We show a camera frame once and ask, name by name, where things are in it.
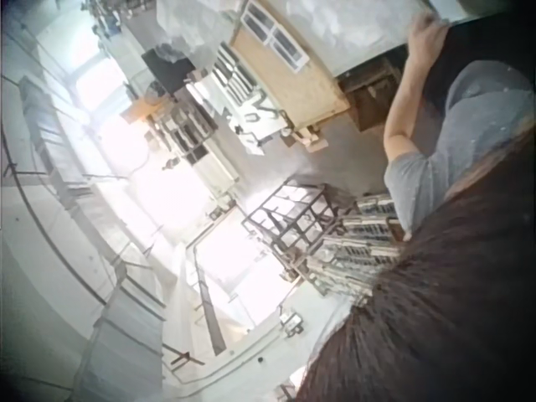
person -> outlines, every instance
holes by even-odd
[[[516,127],[534,115],[533,87],[519,72],[497,61],[472,62],[449,89],[436,150],[425,157],[411,137],[426,77],[448,29],[432,13],[419,15],[412,24],[409,58],[385,124],[389,165],[384,181],[408,236],[473,164],[511,140]]]
[[[532,399],[534,147],[532,123],[451,188],[322,346],[297,402]]]

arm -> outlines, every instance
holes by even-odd
[[[419,15],[411,27],[410,57],[385,123],[384,148],[390,162],[405,153],[418,152],[410,138],[426,77],[441,53],[447,32],[448,26],[429,13]]]

gray t-shirt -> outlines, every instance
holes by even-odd
[[[510,140],[520,121],[531,114],[534,94],[517,71],[498,62],[476,62],[462,71],[449,91],[435,152],[430,157],[406,153],[385,172],[404,230],[414,232],[463,173]]]

white window frame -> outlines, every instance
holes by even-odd
[[[250,11],[250,7],[253,6],[255,8],[257,8],[259,11],[261,11],[265,17],[267,19],[269,19],[271,21],[271,24],[272,26],[271,27],[268,27],[266,25],[264,25],[251,11]],[[257,32],[255,32],[251,27],[250,25],[248,25],[248,22],[247,22],[247,18],[250,18],[258,27],[260,30],[262,30],[265,35],[266,35],[266,39],[262,39],[260,38],[258,35],[257,35]],[[264,44],[264,45],[267,45],[269,42],[270,42],[270,39],[271,39],[271,34],[273,32],[273,30],[277,27],[277,21],[271,16],[270,13],[268,13],[268,11],[266,11],[266,9],[264,7],[262,7],[258,2],[254,2],[254,1],[249,1],[248,2],[248,5],[245,7],[245,11],[244,13],[242,14],[242,17],[240,17],[240,21],[242,22],[242,24],[244,24],[245,28],[250,31],[250,33],[255,36],[257,39],[259,39],[259,41]]]
[[[285,39],[288,40],[292,46],[300,53],[301,58],[299,60],[295,60],[291,54],[289,54],[285,47],[281,44],[281,42],[276,38],[276,31],[279,31],[281,34],[285,36]],[[276,46],[281,48],[281,51],[285,54],[281,54],[279,50],[277,50]],[[298,44],[298,42],[284,29],[281,25],[277,25],[277,27],[272,31],[272,38],[270,41],[270,47],[271,49],[277,54],[277,56],[285,62],[286,65],[290,67],[292,71],[295,73],[299,72],[305,64],[307,64],[310,60],[309,55],[305,52],[305,50]],[[294,64],[289,64],[289,62],[286,60],[286,57],[288,57],[289,60]]]
[[[266,26],[263,24],[251,11],[250,7],[253,6],[261,11],[264,16],[271,21],[272,26]],[[260,38],[257,32],[248,25],[248,20],[253,21],[257,27],[265,34],[265,39]],[[298,73],[310,60],[309,55],[303,49],[302,46],[288,33],[288,31],[283,28],[275,18],[258,2],[250,0],[245,8],[244,13],[242,14],[240,21],[244,24],[245,28],[257,38],[263,45],[269,46],[271,50],[285,63],[289,69],[294,73]],[[283,34],[295,48],[301,54],[299,60],[295,60],[281,44],[281,42],[276,38],[276,32],[279,31],[280,34]]]

hand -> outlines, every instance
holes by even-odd
[[[435,14],[419,14],[411,24],[408,40],[412,64],[429,70],[443,50],[448,30],[448,24],[441,21]]]

